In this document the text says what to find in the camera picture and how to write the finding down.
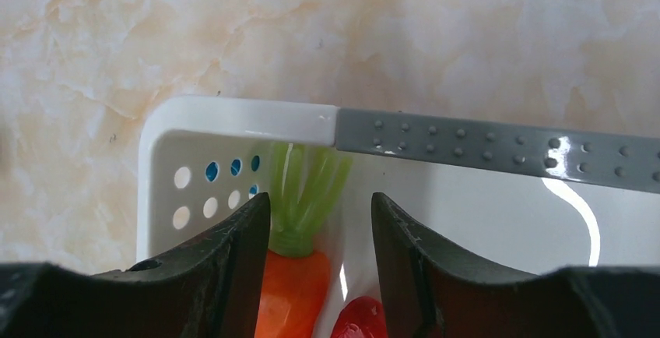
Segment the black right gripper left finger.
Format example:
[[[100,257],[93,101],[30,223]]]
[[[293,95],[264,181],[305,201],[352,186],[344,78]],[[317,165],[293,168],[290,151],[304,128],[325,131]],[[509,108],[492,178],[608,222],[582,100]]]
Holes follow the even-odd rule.
[[[125,271],[1,266],[3,337],[251,337],[269,242],[257,194],[221,223]]]

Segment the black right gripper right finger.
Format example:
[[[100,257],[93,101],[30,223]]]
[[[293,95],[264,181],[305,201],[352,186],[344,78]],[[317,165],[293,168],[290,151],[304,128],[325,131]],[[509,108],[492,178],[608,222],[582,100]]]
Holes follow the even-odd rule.
[[[457,245],[381,192],[371,225],[391,337],[659,335],[656,267],[526,273]]]

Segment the white perforated plastic basket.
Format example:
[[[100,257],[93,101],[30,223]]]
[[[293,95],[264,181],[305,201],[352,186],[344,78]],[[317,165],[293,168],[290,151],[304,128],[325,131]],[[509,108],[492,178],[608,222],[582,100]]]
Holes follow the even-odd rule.
[[[317,238],[332,264],[317,337],[330,335],[349,301],[380,294],[375,192],[457,245],[527,273],[659,263],[656,138],[199,96],[165,101],[142,130],[136,258],[224,220],[253,184],[267,192],[277,142],[326,146],[353,162]],[[258,171],[229,174],[232,159],[247,166],[254,155]],[[221,175],[207,182],[214,160]]]

